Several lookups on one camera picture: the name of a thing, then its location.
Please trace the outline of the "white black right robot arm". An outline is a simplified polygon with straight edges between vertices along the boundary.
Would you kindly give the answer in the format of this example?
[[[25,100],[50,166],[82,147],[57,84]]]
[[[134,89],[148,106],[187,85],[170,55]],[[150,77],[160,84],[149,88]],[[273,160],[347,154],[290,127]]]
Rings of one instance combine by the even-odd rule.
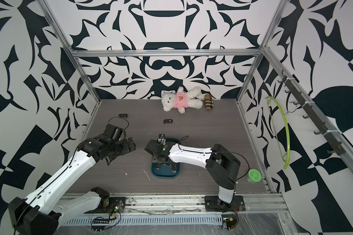
[[[160,178],[175,178],[180,164],[201,167],[208,171],[219,186],[218,196],[206,196],[207,211],[234,211],[236,183],[241,162],[222,145],[212,148],[187,147],[180,140],[166,138],[160,134],[158,140],[150,140],[145,151],[152,156],[152,173]]]

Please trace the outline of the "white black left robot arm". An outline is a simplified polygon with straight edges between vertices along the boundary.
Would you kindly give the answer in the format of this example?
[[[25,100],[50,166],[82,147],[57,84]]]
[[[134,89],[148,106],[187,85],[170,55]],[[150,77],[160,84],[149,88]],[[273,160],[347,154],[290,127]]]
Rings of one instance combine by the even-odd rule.
[[[80,143],[73,156],[43,185],[26,198],[13,199],[8,211],[15,233],[52,235],[69,220],[86,212],[108,211],[110,194],[100,188],[66,204],[59,204],[65,192],[101,160],[110,164],[118,156],[135,151],[136,144],[123,128],[107,124],[105,131]]]

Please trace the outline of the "black key fob edge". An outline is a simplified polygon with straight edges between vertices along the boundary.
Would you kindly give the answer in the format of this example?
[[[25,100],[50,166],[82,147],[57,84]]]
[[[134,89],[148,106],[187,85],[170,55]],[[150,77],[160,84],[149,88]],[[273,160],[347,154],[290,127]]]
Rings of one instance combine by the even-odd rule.
[[[173,124],[173,120],[172,119],[164,119],[163,123],[166,125]]]

